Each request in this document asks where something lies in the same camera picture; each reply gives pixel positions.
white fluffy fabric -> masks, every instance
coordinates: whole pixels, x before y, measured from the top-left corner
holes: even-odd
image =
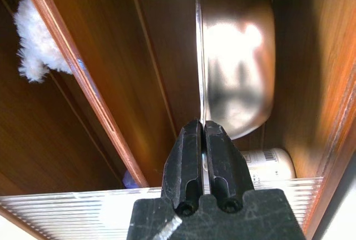
[[[20,1],[14,22],[21,38],[21,76],[42,82],[49,69],[72,73],[31,0]]]

wood grain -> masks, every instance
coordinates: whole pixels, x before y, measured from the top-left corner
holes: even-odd
[[[298,177],[322,176],[353,83],[356,0],[274,0],[276,85],[265,147],[284,147]]]
[[[112,133],[111,139],[115,141],[116,137],[121,147],[126,147],[118,151],[128,169],[135,175],[131,166],[137,162],[140,168],[136,169],[142,170],[150,185],[160,185],[174,132],[133,0],[33,1],[47,25],[52,22],[52,33],[53,27],[60,24],[54,35],[57,43],[62,39],[59,46],[68,60],[74,64],[78,59],[85,62],[97,91],[89,80],[82,83],[91,86],[90,101],[101,103],[96,112],[104,110],[107,124],[110,121],[107,132]],[[54,16],[54,8],[61,15]],[[72,66],[75,74],[83,71],[76,67]]]
[[[175,131],[200,117],[195,0],[139,0]]]
[[[20,0],[2,1],[9,13],[13,14],[17,10],[18,2]],[[83,129],[87,132],[93,144],[96,146],[98,152],[102,155],[111,171],[113,171],[118,182],[121,183],[126,168],[122,163],[121,158],[117,155],[114,146],[105,130],[102,128],[85,95],[81,91],[80,86],[75,81],[75,78],[72,75],[65,73],[59,74],[54,71],[51,72],[48,78],[51,78],[57,85],[75,116],[83,125]]]
[[[2,5],[0,34],[0,195],[119,188],[54,82],[19,76],[19,39]]]
[[[22,221],[20,218],[16,217],[11,212],[7,211],[3,207],[0,207],[0,216],[7,219],[9,222],[15,224],[20,229],[24,230],[30,236],[34,237],[37,240],[48,240],[47,237],[40,234],[35,228],[29,226],[26,222]]]

stainless steel bowl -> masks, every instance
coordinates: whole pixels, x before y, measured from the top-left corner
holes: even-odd
[[[196,0],[201,121],[244,136],[270,115],[275,78],[270,0]]]

barcode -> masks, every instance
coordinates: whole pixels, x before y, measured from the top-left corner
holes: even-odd
[[[267,161],[277,161],[272,151],[264,151],[263,154]]]

screw hole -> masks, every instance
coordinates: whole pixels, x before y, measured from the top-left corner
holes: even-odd
[[[225,201],[225,203],[222,205],[222,211],[226,212],[226,213],[236,213],[239,210],[241,210],[243,207],[241,206],[241,204],[233,199],[229,199],[227,201]]]
[[[176,213],[184,217],[193,215],[195,211],[196,209],[191,204],[188,204],[186,202],[180,203],[176,209]]]

